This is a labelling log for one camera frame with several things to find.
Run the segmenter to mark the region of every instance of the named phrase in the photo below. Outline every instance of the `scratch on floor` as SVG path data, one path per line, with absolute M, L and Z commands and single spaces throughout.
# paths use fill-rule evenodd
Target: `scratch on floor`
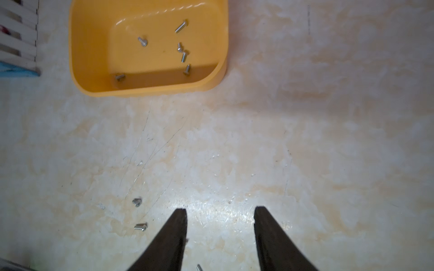
M 290 157 L 290 158 L 291 158 L 291 161 L 289 162 L 288 171 L 291 170 L 291 165 L 293 164 L 293 158 L 292 158 L 292 157 Z M 289 181 L 289 178 L 288 178 L 288 176 L 286 176 L 286 174 L 285 174 L 285 177 L 286 177 L 286 185 L 285 185 L 285 192 L 283 193 L 283 196 L 284 196 L 284 197 L 286 196 L 286 189 L 287 189 L 287 187 L 288 187 L 288 181 Z
M 148 124 L 148 119 L 149 119 L 149 113 L 150 113 L 150 112 L 151 112 L 151 107 L 149 106 L 149 111 L 148 111 L 148 116 L 146 117 L 145 126 L 143 127 L 143 130 L 141 131 L 140 138 L 139 138 L 139 140 L 138 140 L 137 146 L 136 146 L 136 148 L 135 148 L 133 154 L 131 155 L 130 162 L 128 163 L 128 166 L 127 166 L 127 170 L 125 171 L 124 176 L 122 176 L 121 182 L 119 183 L 119 187 L 121 187 L 122 181 L 124 180 L 125 175 L 126 175 L 127 172 L 128 172 L 128 168 L 130 167 L 131 160 L 133 159 L 134 154 L 137 152 L 137 148 L 138 148 L 138 146 L 139 146 L 139 144 L 140 144 L 141 137 L 143 136 L 143 132 L 145 131 L 146 124 Z
M 130 187 L 130 190 L 128 190 L 128 192 L 127 192 L 127 194 L 125 195 L 125 198 L 124 198 L 124 200 L 126 200 L 127 199 L 127 196 L 128 196 L 128 193 L 130 193 L 130 191 L 131 191 L 131 188 L 133 188 L 133 186 L 134 186 L 134 184 L 135 184 L 135 182 L 137 181 L 137 178 L 139 177 L 140 175 L 138 175 L 136 178 L 135 178 L 135 180 L 134 180 L 134 182 L 133 182 L 133 184 L 131 185 L 131 187 Z
M 162 148 L 164 148 L 166 145 L 167 145 L 167 143 L 169 143 L 171 140 L 172 140 L 172 138 L 182 129 L 182 128 L 184 128 L 184 125 L 185 125 L 185 123 L 187 122 L 187 119 L 185 119 L 185 121 L 184 121 L 184 124 L 182 124 L 182 127 L 181 128 L 179 128 L 178 129 L 178 131 L 176 131 L 174 134 L 173 134 L 173 136 L 150 158 L 150 160 L 152 160 L 152 158 L 154 158 L 154 156 L 155 155 L 157 155 L 160 151 L 161 151 L 161 149 Z
M 187 173 L 187 167 L 188 167 L 188 162 L 187 162 L 187 165 L 185 166 L 185 171 L 184 171 L 184 180 L 185 180 L 185 175 L 186 175 L 186 173 Z
M 164 189 L 163 193 L 161 193 L 161 195 L 158 197 L 158 199 L 154 202 L 154 204 L 152 204 L 151 208 L 149 209 L 149 211 L 146 212 L 146 214 L 140 219 L 140 221 L 145 218 L 145 216 L 152 210 L 152 208 L 154 207 L 154 205 L 157 203 L 157 201 L 161 198 L 161 196 L 166 192 L 166 190 L 169 188 L 170 184 L 172 183 L 173 177 L 172 179 L 170 179 L 169 185 L 166 187 L 166 189 Z
M 181 140 L 179 140 L 179 143 L 178 143 L 178 149 L 176 150 L 175 156 L 178 154 L 178 151 L 179 151 L 179 145 L 181 145 Z
M 137 178 L 143 173 L 143 170 L 145 169 L 146 164 L 149 162 L 152 154 L 154 153 L 155 149 L 157 148 L 157 145 L 158 145 L 158 141 L 157 141 L 157 144 L 155 145 L 153 151 L 151 152 L 151 155 L 148 157 L 148 160 L 146 160 L 146 162 L 143 164 L 143 167 L 141 168 L 140 173 L 137 175 Z
M 307 5 L 307 31 L 310 36 L 310 5 Z

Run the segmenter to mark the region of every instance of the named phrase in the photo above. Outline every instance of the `yellow plastic bin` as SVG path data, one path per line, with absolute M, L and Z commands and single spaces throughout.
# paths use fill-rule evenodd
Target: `yellow plastic bin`
M 175 33 L 184 20 L 187 26 Z M 185 62 L 178 43 L 188 52 Z M 69 68 L 76 86 L 90 96 L 209 90 L 226 72 L 227 50 L 227 0 L 71 4 Z

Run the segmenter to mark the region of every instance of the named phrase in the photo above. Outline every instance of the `screw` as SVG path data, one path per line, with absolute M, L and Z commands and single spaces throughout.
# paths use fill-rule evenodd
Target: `screw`
M 147 39 L 142 39 L 141 37 L 138 37 L 137 39 L 140 41 L 140 43 L 141 43 L 141 45 L 143 47 L 145 47 L 145 46 L 148 45 L 148 40 Z
M 147 223 L 137 224 L 136 226 L 134 226 L 135 230 L 141 230 L 142 232 L 144 232 L 147 228 L 148 228 Z
M 135 204 L 136 207 L 139 207 L 141 204 L 141 199 L 140 198 L 133 199 L 133 204 Z
M 184 63 L 186 58 L 187 58 L 187 53 L 183 52 L 181 62 Z
M 187 20 L 184 20 L 184 22 L 175 30 L 175 33 L 178 33 L 179 31 L 181 31 L 181 29 L 183 29 L 187 25 L 188 25 Z
M 189 75 L 190 75 L 190 64 L 188 64 L 187 67 L 185 68 L 184 74 L 185 74 L 186 76 L 189 76 Z
M 115 76 L 115 79 L 120 81 L 121 79 L 125 78 L 125 74 L 119 74 Z
M 178 43 L 178 52 L 182 53 L 184 49 L 182 48 L 181 43 Z

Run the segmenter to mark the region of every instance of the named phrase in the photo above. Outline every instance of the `floor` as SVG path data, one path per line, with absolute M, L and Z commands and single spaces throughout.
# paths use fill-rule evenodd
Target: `floor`
M 321 271 L 434 268 L 432 1 L 229 0 L 222 83 L 142 98 L 77 90 L 69 5 L 0 81 L 0 257 L 123 271 L 186 208 L 183 270 L 259 270 L 263 205 Z

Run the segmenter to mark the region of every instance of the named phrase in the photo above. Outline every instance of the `metal screw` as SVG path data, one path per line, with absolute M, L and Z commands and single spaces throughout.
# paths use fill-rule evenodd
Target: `metal screw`
M 181 43 L 178 43 L 178 52 L 180 52 L 180 53 L 184 52 L 184 49 L 182 48 Z
M 185 74 L 186 76 L 189 76 L 189 75 L 190 75 L 190 64 L 188 64 L 187 67 L 185 68 L 184 74 Z
M 184 63 L 186 58 L 187 58 L 187 53 L 183 52 L 181 62 Z
M 136 207 L 139 207 L 141 204 L 141 199 L 140 198 L 133 199 L 133 203 L 136 205 Z
M 142 232 L 144 232 L 147 228 L 148 228 L 147 223 L 137 224 L 136 226 L 134 226 L 135 230 L 141 230 Z
M 148 40 L 147 39 L 142 39 L 141 37 L 138 37 L 137 39 L 140 41 L 140 43 L 141 43 L 141 45 L 143 47 L 145 47 L 145 46 L 148 45 Z
M 187 25 L 188 25 L 187 20 L 184 20 L 184 22 L 175 30 L 175 33 L 178 33 L 179 31 L 181 31 L 181 29 L 183 29 Z
M 119 74 L 115 76 L 115 79 L 120 81 L 121 79 L 125 78 L 125 74 Z

